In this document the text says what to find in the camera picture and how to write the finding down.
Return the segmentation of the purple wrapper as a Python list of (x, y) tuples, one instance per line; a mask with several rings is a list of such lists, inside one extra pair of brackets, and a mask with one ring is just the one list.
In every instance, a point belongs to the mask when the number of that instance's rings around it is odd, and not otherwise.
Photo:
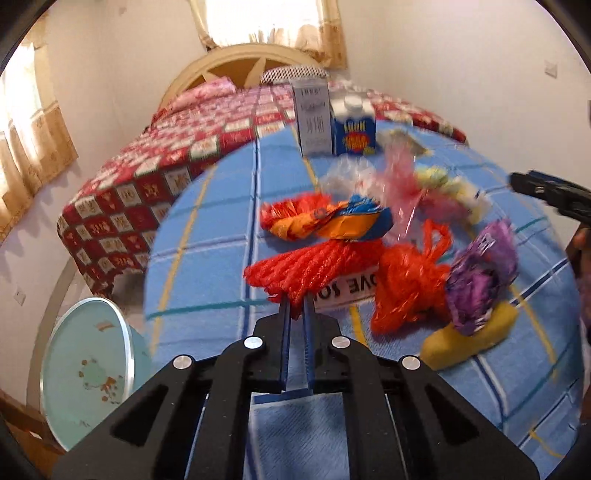
[(518, 254), (511, 222), (489, 223), (452, 263), (446, 301), (454, 327), (471, 336), (492, 315), (501, 293), (518, 275)]

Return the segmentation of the red plastic bag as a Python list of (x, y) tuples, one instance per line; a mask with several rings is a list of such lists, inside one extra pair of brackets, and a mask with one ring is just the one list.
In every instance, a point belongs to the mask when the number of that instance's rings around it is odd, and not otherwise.
[(380, 258), (370, 319), (375, 335), (394, 335), (404, 325), (424, 319), (451, 321), (445, 291), (451, 267), (439, 259), (451, 247), (452, 233), (448, 225), (428, 219), (423, 235), (422, 248), (399, 243), (386, 248)]

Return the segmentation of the pink plastic bag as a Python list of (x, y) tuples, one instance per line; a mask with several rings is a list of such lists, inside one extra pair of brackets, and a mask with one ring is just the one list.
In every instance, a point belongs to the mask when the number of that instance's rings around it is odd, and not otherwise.
[(440, 221), (429, 191), (422, 188), (415, 172), (415, 156), (408, 142), (392, 141), (385, 148), (381, 172), (384, 205), (390, 209), (393, 227), (384, 240), (394, 245), (414, 238), (418, 224), (427, 219)]

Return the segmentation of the red mesh net bag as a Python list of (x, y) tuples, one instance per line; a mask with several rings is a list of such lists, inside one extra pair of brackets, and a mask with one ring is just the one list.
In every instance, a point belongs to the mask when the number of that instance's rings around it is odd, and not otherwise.
[(270, 302), (290, 303), (290, 318), (303, 312), (304, 297), (318, 295), (335, 279), (376, 267), (386, 251), (382, 239), (329, 240), (259, 260), (243, 270), (249, 286), (263, 288)]

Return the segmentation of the orange blue foil wrapper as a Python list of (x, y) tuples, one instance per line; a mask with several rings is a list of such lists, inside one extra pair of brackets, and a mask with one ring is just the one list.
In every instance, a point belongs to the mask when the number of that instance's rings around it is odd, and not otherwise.
[(334, 201), (324, 193), (307, 192), (259, 208), (260, 227), (286, 241), (311, 236), (328, 240), (370, 241), (394, 226), (391, 209), (366, 196)]

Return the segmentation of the clear white plastic bag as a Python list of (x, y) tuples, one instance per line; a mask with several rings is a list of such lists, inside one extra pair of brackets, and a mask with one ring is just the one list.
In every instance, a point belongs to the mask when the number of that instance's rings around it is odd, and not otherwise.
[(334, 199), (353, 195), (384, 202), (385, 187), (377, 168), (365, 157), (343, 155), (332, 161), (328, 172), (318, 180), (322, 193)]

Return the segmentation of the light blue cartoon trash bin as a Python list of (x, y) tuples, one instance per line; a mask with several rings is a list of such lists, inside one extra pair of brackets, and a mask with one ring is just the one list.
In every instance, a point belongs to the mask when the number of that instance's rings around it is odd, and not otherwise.
[(144, 338), (115, 303), (74, 304), (51, 333), (40, 373), (41, 411), (57, 443), (73, 448), (151, 374)]

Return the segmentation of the clear snack packet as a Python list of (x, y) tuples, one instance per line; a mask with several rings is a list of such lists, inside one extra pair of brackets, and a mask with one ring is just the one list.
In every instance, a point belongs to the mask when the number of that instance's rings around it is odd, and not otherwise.
[(430, 149), (424, 147), (402, 128), (386, 129), (377, 132), (377, 142), (384, 151), (390, 146), (405, 146), (414, 157), (432, 155)]

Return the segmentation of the red patterned bed cover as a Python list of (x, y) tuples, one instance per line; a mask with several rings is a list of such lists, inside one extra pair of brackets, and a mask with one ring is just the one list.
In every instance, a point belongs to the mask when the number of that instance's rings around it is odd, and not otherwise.
[(171, 205), (207, 167), (294, 120), (289, 84), (236, 88), (183, 110), (159, 110), (58, 218), (58, 236), (90, 291), (107, 296), (116, 276), (145, 270)]

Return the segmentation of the blue juice carton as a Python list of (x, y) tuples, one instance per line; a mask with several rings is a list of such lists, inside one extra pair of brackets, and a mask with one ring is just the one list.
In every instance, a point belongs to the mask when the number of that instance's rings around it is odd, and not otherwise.
[(331, 99), (332, 154), (374, 155), (377, 150), (376, 112), (366, 97), (358, 94)]

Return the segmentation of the grey white milk carton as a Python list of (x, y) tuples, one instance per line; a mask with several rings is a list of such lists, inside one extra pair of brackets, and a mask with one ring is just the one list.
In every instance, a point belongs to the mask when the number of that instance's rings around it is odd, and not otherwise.
[(322, 78), (294, 80), (297, 136), (304, 156), (332, 153), (331, 104), (328, 82)]

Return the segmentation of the beige curtain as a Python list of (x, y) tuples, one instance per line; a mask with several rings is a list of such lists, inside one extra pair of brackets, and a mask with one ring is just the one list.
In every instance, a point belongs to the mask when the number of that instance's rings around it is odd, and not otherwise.
[(78, 158), (55, 96), (44, 13), (1, 74), (1, 237)]
[(189, 3), (207, 51), (238, 44), (280, 45), (323, 67), (349, 68), (341, 11), (334, 0), (205, 0)]

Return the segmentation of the striped pillow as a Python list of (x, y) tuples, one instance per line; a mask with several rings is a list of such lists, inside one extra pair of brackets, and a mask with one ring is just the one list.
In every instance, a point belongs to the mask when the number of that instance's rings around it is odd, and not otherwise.
[(260, 85), (280, 85), (308, 78), (328, 79), (329, 72), (312, 65), (284, 65), (267, 70), (259, 77)]

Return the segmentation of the pink pillow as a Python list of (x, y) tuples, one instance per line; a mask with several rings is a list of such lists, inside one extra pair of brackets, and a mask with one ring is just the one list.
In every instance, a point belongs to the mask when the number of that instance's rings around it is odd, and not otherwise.
[(235, 83), (233, 83), (228, 76), (224, 76), (199, 84), (197, 87), (182, 92), (166, 105), (166, 109), (176, 112), (196, 106), (207, 100), (231, 95), (235, 92)]

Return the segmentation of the white wall socket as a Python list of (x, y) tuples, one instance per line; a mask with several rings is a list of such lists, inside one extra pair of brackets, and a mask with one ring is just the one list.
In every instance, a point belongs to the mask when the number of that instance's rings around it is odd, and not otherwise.
[(551, 78), (556, 79), (558, 77), (558, 65), (549, 61), (545, 62), (544, 73)]

